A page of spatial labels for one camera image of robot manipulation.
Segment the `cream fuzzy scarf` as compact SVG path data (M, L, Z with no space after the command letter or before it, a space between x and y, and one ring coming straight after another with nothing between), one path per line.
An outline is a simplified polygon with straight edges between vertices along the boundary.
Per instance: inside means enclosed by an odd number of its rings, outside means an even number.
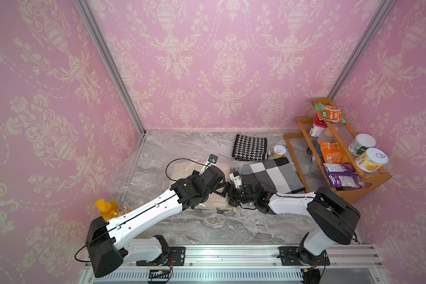
M204 203L211 194L226 198L234 188L231 182L226 181L226 176L220 168L208 163L203 172L194 170L190 176L177 180L169 189L175 193L184 211Z

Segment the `grey black checked scarf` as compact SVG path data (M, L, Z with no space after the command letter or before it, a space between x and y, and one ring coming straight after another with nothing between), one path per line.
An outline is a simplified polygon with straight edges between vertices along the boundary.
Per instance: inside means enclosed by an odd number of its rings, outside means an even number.
M241 172L254 175L266 189L274 189L280 194L306 193L305 185L286 157L246 164Z

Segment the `black white houndstooth scarf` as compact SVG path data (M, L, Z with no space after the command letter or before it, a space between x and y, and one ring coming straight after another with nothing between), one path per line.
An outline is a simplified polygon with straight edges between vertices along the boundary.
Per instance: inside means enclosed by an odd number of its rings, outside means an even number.
M248 162L267 160L267 146L267 138L265 137L250 137L237 134L234 141L232 158Z

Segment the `clear plastic vacuum bag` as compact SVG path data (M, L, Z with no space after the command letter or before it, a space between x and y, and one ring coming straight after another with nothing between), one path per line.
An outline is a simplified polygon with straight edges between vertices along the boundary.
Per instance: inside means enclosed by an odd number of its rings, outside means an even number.
M139 229L142 226L142 223L137 219L139 216L142 215L142 213L140 213L139 210L142 209L147 204L149 204L150 208L152 209L153 206L155 205L155 200L158 199L161 195L159 195L154 200L142 205L141 207L129 212L126 215L122 215L120 217L113 218L109 221L106 221L105 223L106 223L107 231L109 233L111 233L113 231L118 231L120 233L124 232L124 233L130 233L130 234L135 234L135 235L139 234Z

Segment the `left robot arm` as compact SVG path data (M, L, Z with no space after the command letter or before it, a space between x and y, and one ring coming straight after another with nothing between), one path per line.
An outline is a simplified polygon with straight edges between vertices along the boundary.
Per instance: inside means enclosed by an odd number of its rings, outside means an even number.
M85 241L94 276L104 277L126 261L165 262L169 247L161 236L138 246L132 244L134 238L160 221L205 202L224 180L223 171L209 166L178 179L163 194L127 214L110 220L94 219Z

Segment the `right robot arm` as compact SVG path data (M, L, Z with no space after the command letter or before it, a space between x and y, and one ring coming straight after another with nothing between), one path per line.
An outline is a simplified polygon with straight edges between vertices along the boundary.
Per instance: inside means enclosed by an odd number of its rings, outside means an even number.
M284 194L254 175L232 175L230 182L219 186L219 193L233 207L250 205L262 214L295 214L310 216L317 228L304 235L299 246L290 253L281 253L302 265L317 266L326 250L335 245L350 245L356 240L359 211L331 189L318 188L304 194Z

